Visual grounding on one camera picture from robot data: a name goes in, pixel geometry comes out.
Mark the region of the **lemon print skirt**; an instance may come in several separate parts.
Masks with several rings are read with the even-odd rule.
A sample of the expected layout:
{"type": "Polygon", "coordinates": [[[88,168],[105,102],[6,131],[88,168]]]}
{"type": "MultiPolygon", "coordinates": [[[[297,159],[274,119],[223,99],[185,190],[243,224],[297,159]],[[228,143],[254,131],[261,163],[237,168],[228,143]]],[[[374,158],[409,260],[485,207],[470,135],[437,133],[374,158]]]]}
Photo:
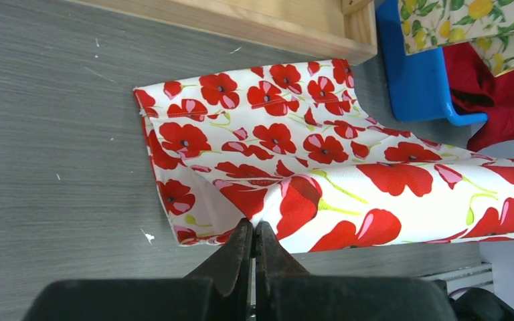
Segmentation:
{"type": "Polygon", "coordinates": [[[405,0],[396,10],[406,54],[467,43],[492,75],[514,70],[514,0],[405,0]]]}

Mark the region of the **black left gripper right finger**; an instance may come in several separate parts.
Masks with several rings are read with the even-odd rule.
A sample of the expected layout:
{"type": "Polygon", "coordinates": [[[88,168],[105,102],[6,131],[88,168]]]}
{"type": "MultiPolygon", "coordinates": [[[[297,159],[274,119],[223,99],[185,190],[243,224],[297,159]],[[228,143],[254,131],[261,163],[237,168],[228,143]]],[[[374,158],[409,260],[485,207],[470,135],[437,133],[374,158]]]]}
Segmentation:
{"type": "Polygon", "coordinates": [[[318,276],[256,228],[257,320],[456,320],[441,289],[414,278],[318,276]]]}

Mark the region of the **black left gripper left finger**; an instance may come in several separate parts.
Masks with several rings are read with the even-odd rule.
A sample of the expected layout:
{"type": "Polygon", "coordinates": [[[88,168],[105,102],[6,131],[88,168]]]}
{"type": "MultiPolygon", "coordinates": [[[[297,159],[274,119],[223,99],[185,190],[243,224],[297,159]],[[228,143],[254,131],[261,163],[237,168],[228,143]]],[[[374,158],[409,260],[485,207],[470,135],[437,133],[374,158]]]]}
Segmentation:
{"type": "Polygon", "coordinates": [[[215,253],[182,278],[60,280],[24,320],[247,320],[253,226],[242,219],[215,253]]]}

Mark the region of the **red poppy print cloth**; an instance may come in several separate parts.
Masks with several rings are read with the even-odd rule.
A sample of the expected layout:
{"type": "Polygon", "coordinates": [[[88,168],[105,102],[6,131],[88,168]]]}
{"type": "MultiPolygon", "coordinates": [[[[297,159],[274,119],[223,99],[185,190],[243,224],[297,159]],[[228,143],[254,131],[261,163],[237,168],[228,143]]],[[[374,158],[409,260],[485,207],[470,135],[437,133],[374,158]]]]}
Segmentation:
{"type": "Polygon", "coordinates": [[[345,60],[275,64],[135,88],[179,245],[241,219],[290,253],[514,240],[514,159],[383,126],[345,60]]]}

